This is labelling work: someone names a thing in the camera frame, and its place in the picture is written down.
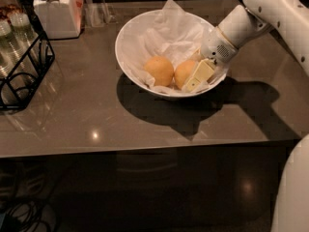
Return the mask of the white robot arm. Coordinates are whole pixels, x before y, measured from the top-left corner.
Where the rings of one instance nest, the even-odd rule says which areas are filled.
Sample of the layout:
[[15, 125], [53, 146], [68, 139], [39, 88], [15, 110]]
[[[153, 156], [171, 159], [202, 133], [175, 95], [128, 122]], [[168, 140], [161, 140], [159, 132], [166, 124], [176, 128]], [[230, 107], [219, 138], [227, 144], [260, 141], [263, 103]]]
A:
[[[299, 0], [242, 0], [208, 32], [193, 54], [198, 63], [184, 83], [194, 91], [250, 40], [275, 29], [309, 74], [309, 9]], [[309, 135], [290, 152], [276, 197], [270, 232], [309, 232]]]

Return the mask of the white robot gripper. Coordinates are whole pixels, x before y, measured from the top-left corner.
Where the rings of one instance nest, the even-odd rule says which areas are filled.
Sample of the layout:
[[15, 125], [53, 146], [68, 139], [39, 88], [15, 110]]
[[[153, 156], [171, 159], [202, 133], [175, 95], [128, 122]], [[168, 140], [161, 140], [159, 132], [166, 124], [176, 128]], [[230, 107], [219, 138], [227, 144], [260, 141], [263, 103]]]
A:
[[189, 60], [197, 63], [184, 82], [183, 90], [185, 92], [194, 91], [202, 82], [208, 81], [214, 75], [214, 62], [220, 65], [227, 64], [237, 55], [238, 51], [218, 27], [205, 32], [201, 47], [189, 57]]

